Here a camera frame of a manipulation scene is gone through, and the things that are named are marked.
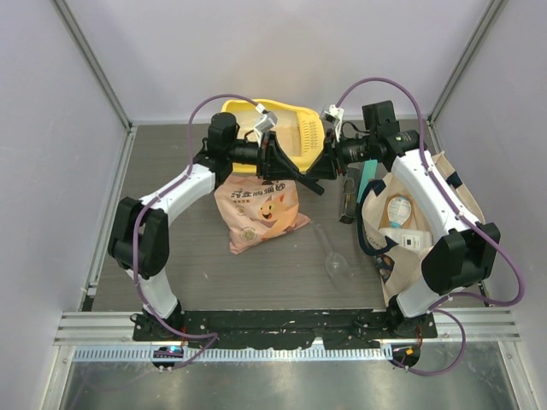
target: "pink snack bag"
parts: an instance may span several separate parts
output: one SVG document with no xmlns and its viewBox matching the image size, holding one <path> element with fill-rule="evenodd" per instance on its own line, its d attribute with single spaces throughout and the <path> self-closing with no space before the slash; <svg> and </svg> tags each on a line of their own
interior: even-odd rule
<svg viewBox="0 0 547 410">
<path fill-rule="evenodd" d="M 309 222 L 298 212 L 294 181 L 264 181 L 231 175 L 215 192 L 216 205 L 230 228 L 230 251 L 239 254 Z"/>
</svg>

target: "white wall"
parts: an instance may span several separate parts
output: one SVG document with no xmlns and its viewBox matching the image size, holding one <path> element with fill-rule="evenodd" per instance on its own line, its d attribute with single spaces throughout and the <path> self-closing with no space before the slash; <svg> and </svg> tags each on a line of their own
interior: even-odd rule
<svg viewBox="0 0 547 410">
<path fill-rule="evenodd" d="M 367 76 L 432 109 L 488 0 L 69 0 L 132 120 L 182 122 L 221 92 L 321 110 Z M 344 106 L 392 98 L 365 85 Z M 220 104 L 203 109 L 201 120 Z"/>
<path fill-rule="evenodd" d="M 31 409 L 78 308 L 124 132 L 52 5 L 0 3 L 0 407 Z"/>
<path fill-rule="evenodd" d="M 544 390 L 547 312 L 547 2 L 508 2 L 438 123 L 441 143 L 502 245 L 522 267 L 524 301 L 514 307 L 536 385 Z M 488 288 L 515 296 L 497 257 Z M 545 391 L 539 392 L 547 408 Z"/>
</svg>

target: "gray tabletop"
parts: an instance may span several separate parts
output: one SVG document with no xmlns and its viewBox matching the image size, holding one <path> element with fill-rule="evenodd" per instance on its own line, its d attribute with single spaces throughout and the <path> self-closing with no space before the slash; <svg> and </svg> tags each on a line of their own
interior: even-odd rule
<svg viewBox="0 0 547 410">
<path fill-rule="evenodd" d="M 416 121 L 403 121 L 406 129 Z M 200 147 L 207 126 L 195 126 Z M 139 198 L 166 184 L 188 162 L 185 126 L 138 128 L 121 196 Z M 384 298 L 373 261 L 359 248 L 356 224 L 338 222 L 342 179 L 321 181 L 317 196 L 298 185 L 300 212 L 324 226 L 334 249 L 354 273 L 350 293 L 336 290 L 325 273 L 325 256 L 307 225 L 261 243 L 240 255 L 230 253 L 228 228 L 215 199 L 206 196 L 170 227 L 169 282 L 185 309 L 383 308 Z M 107 256 L 93 310 L 133 311 L 140 302 L 130 278 Z"/>
</svg>

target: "teal object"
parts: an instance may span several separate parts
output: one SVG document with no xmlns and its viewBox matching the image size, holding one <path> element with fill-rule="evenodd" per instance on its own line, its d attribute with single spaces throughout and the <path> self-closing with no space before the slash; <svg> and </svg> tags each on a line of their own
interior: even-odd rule
<svg viewBox="0 0 547 410">
<path fill-rule="evenodd" d="M 359 184 L 359 201 L 362 199 L 362 193 L 365 191 L 365 188 L 367 188 L 368 181 L 376 178 L 376 168 L 378 168 L 378 161 L 365 161 L 365 166 L 363 167 L 361 174 L 361 183 Z"/>
</svg>

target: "paper label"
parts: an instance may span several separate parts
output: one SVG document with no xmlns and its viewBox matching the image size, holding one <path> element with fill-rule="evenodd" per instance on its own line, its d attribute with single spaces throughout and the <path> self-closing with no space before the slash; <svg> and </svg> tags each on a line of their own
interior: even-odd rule
<svg viewBox="0 0 547 410">
<path fill-rule="evenodd" d="M 393 228 L 400 228 L 412 213 L 412 205 L 404 196 L 397 196 L 390 200 L 387 205 L 387 217 Z"/>
</svg>

